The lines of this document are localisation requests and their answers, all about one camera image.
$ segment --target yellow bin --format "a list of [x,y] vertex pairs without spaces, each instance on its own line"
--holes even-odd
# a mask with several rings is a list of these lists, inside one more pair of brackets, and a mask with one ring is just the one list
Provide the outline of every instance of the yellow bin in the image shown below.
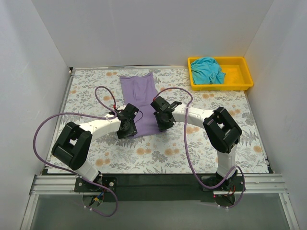
[[244,57],[213,57],[226,73],[224,84],[195,85],[191,71],[191,63],[201,57],[189,57],[188,67],[192,90],[247,90],[254,85]]

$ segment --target flower pattern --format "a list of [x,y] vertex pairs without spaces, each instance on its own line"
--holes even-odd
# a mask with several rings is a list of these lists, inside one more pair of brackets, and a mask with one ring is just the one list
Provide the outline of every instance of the flower pattern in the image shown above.
[[[77,70],[66,101],[65,112],[78,112],[90,115],[105,115],[103,108],[94,96],[97,86],[107,86],[116,98],[117,105],[123,105],[120,76],[143,76],[153,72],[158,91],[177,86],[189,90],[193,97],[193,107],[216,109],[225,107],[242,129],[240,143],[236,151],[236,164],[245,173],[268,173],[266,161],[260,147],[259,136],[243,91],[192,91],[187,69],[116,69],[116,70]],[[103,103],[112,106],[113,100],[107,91],[98,90]],[[163,92],[163,97],[172,103],[187,103],[189,96],[179,90]],[[91,118],[64,115],[60,118],[59,135],[65,124],[91,121]],[[217,153],[210,144],[204,129],[188,125],[187,138],[189,154],[198,173],[215,173]],[[183,123],[176,123],[171,129],[158,135],[139,138],[118,139],[116,133],[105,135],[91,144],[87,159],[102,173],[191,173],[183,143]],[[49,160],[55,165],[66,167],[55,157]],[[49,168],[49,173],[63,173]]]

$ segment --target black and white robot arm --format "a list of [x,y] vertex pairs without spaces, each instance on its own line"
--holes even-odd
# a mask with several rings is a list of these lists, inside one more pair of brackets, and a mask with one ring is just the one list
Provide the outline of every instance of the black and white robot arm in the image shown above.
[[[161,96],[151,106],[155,109],[155,117],[160,131],[171,128],[175,122],[185,122],[186,105],[180,102],[169,104]],[[241,128],[223,107],[216,110],[189,108],[187,123],[204,128],[208,138],[217,150],[217,176],[222,180],[236,165],[236,145],[240,141]],[[233,169],[226,179],[236,173]]]
[[51,153],[80,176],[96,181],[100,172],[87,160],[91,142],[111,132],[117,132],[118,138],[134,136],[137,134],[134,118],[138,111],[134,105],[127,104],[117,109],[116,118],[113,118],[113,114],[107,114],[105,117],[110,119],[98,119],[79,125],[69,122]]

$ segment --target blue towel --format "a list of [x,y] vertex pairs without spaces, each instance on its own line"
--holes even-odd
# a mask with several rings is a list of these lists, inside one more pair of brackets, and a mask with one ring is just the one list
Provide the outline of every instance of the blue towel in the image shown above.
[[224,84],[225,73],[212,57],[197,59],[191,64],[195,85]]

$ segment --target gray wall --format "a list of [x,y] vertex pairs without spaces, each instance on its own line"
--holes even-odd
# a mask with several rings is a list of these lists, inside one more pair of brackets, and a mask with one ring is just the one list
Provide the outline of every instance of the gray wall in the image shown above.
[[[35,173],[35,129],[59,111],[68,69],[30,0],[0,0],[0,229],[19,229]],[[55,121],[39,135],[47,155]]]
[[245,58],[248,99],[273,169],[282,173],[307,229],[307,2],[275,0]]
[[273,0],[32,0],[74,67],[243,56]]

